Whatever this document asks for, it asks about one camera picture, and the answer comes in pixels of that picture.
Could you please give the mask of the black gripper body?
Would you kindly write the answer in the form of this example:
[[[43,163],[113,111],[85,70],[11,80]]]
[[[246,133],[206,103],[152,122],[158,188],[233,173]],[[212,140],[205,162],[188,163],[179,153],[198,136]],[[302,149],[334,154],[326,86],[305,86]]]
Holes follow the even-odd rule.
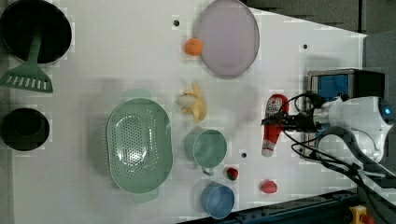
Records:
[[[315,132],[317,130],[313,116],[308,113],[287,115],[283,118],[281,125],[285,131]]]

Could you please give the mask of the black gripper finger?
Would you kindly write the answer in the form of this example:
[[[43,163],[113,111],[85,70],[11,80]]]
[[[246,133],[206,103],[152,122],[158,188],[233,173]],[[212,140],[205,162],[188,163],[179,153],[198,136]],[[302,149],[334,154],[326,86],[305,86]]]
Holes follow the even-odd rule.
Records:
[[[266,116],[265,119],[284,119],[288,116],[288,113],[286,112],[277,112],[273,115]]]
[[[261,125],[282,125],[284,120],[262,119]]]

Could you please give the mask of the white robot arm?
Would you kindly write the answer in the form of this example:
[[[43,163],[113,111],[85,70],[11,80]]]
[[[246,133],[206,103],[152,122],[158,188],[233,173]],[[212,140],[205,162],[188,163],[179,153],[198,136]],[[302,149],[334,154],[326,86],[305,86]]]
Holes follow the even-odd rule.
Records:
[[[395,187],[395,174],[380,164],[386,152],[386,140],[395,123],[388,102],[377,96],[328,101],[306,92],[310,106],[291,115],[277,103],[262,120],[264,126],[313,136],[313,146],[300,145],[318,155],[321,161],[342,164],[352,175],[366,175],[382,189]]]

